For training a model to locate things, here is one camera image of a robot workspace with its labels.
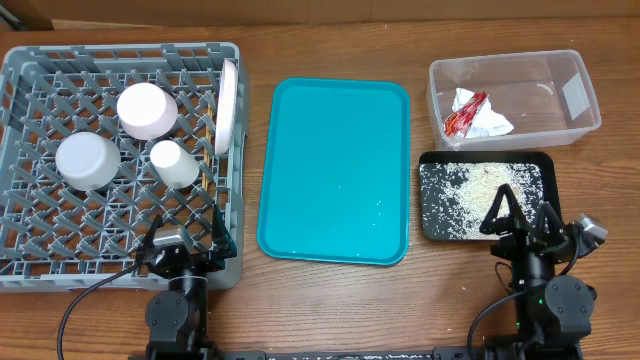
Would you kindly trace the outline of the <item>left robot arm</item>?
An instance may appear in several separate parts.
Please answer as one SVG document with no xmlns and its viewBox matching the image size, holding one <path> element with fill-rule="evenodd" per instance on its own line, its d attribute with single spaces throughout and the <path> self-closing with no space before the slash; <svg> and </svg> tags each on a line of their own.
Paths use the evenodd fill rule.
<svg viewBox="0 0 640 360">
<path fill-rule="evenodd" d="M 137 248 L 136 263 L 168 281 L 168 289 L 155 295 L 145 310 L 147 359 L 224 357 L 208 339 L 207 275 L 223 270 L 237 247 L 218 206 L 213 207 L 211 240 L 212 249 L 196 251 L 184 227 L 165 229 L 157 216 Z"/>
</svg>

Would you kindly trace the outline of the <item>white paper cup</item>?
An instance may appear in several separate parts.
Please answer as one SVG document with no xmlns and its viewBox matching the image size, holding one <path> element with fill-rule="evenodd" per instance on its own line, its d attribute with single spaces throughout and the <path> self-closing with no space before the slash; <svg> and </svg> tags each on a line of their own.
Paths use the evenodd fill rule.
<svg viewBox="0 0 640 360">
<path fill-rule="evenodd" d="M 150 160 L 169 188 L 185 188 L 199 176 L 199 163 L 195 157 L 171 140 L 156 143 L 151 149 Z"/>
</svg>

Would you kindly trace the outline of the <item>small pink bowl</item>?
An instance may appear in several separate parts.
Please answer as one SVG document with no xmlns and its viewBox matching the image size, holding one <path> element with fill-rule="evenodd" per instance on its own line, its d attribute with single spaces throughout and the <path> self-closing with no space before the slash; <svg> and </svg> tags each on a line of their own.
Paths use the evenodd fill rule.
<svg viewBox="0 0 640 360">
<path fill-rule="evenodd" d="M 168 133 L 175 125 L 178 107 L 174 98 L 152 83 L 136 83 L 117 99 L 116 112 L 124 131 L 139 140 Z"/>
</svg>

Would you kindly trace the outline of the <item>large white plate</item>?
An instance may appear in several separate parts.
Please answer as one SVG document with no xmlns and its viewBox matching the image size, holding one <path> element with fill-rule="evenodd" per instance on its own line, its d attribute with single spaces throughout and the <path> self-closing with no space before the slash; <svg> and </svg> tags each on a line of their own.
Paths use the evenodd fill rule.
<svg viewBox="0 0 640 360">
<path fill-rule="evenodd" d="M 224 155 L 231 146 L 238 89 L 238 69 L 234 62 L 225 59 L 222 66 L 214 151 L 216 156 Z"/>
</svg>

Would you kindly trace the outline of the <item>wooden chopstick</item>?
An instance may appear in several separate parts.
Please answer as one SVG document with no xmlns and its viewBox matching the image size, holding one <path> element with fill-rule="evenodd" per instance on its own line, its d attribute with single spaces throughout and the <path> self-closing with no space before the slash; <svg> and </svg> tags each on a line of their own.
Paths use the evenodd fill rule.
<svg viewBox="0 0 640 360">
<path fill-rule="evenodd" d="M 207 107 L 207 117 L 209 118 L 209 120 L 212 120 L 212 116 L 213 116 L 213 112 L 212 112 L 212 108 L 210 105 L 208 105 Z M 209 127 L 205 127 L 205 139 L 207 141 L 207 143 L 209 145 L 211 145 L 211 140 L 212 140 L 212 133 Z M 206 165 L 206 168 L 210 170 L 210 163 L 211 163 L 211 156 L 209 154 L 209 151 L 205 148 L 204 149 L 204 164 Z M 205 190 L 205 192 L 208 193 L 208 187 L 209 187 L 209 178 L 207 175 L 203 175 L 202 178 L 202 187 Z"/>
</svg>

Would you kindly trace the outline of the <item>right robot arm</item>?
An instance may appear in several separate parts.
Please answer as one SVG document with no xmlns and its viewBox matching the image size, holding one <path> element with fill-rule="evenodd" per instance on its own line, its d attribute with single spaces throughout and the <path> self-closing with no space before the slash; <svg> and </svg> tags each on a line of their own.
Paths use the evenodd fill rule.
<svg viewBox="0 0 640 360">
<path fill-rule="evenodd" d="M 604 244 L 608 230 L 583 214 L 565 223 L 550 203 L 542 203 L 529 223 L 516 196 L 501 185 L 480 231 L 499 241 L 491 254 L 509 262 L 510 292 L 476 316 L 467 334 L 472 359 L 581 359 L 580 341 L 591 333 L 597 292 L 571 276 L 577 261 Z M 480 321 L 513 301 L 517 332 L 485 340 L 476 349 L 473 336 Z"/>
</svg>

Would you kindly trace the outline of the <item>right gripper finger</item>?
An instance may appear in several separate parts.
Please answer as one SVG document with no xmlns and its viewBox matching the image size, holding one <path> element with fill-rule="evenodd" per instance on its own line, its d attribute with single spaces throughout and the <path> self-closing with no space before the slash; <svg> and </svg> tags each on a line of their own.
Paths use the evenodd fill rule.
<svg viewBox="0 0 640 360">
<path fill-rule="evenodd" d="M 501 185 L 480 224 L 480 232 L 485 235 L 527 234 L 529 223 L 509 184 Z"/>
<path fill-rule="evenodd" d="M 564 245 L 567 242 L 563 234 L 564 222 L 549 202 L 542 203 L 534 220 L 534 238 L 536 244 Z"/>
</svg>

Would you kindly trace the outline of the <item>grey metal saucer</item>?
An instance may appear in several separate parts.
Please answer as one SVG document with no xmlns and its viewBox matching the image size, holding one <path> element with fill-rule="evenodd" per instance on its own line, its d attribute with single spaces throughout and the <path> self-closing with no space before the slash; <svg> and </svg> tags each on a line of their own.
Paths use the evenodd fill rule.
<svg viewBox="0 0 640 360">
<path fill-rule="evenodd" d="M 76 190 L 97 190 L 108 185 L 118 172 L 121 155 L 116 144 L 91 132 L 65 138 L 55 154 L 63 179 Z"/>
</svg>

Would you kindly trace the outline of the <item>red snack wrapper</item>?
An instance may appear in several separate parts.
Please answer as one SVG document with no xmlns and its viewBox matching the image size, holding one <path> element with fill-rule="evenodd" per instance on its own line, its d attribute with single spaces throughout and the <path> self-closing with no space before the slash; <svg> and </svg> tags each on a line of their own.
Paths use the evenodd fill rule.
<svg viewBox="0 0 640 360">
<path fill-rule="evenodd" d="M 445 135 L 449 138 L 465 138 L 474 118 L 487 100 L 488 94 L 486 92 L 474 93 L 461 108 L 446 118 L 444 122 Z"/>
</svg>

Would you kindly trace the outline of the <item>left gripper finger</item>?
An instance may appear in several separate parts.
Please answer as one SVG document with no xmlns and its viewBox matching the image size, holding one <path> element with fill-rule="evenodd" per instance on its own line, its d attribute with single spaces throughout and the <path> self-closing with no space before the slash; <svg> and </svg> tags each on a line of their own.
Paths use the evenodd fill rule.
<svg viewBox="0 0 640 360">
<path fill-rule="evenodd" d="M 136 249 L 137 255 L 144 255 L 147 250 L 153 247 L 153 240 L 156 234 L 156 231 L 162 227 L 164 224 L 163 218 L 161 215 L 157 215 L 149 230 L 143 236 L 142 240 L 139 243 L 139 246 Z"/>
<path fill-rule="evenodd" d="M 213 204 L 211 239 L 216 255 L 236 254 L 236 244 L 225 226 L 223 214 L 216 203 Z"/>
</svg>

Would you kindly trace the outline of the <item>white tissue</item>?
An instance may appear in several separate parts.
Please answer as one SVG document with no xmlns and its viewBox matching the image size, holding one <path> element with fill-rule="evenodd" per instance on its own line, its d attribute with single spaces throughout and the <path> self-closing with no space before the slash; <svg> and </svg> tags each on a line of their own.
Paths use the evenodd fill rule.
<svg viewBox="0 0 640 360">
<path fill-rule="evenodd" d="M 457 88 L 456 95 L 452 103 L 452 110 L 461 109 L 474 95 L 470 90 Z M 492 109 L 490 99 L 487 98 L 474 117 L 471 126 L 466 134 L 466 138 L 479 138 L 490 136 L 502 136 L 514 130 L 514 126 L 502 114 Z"/>
</svg>

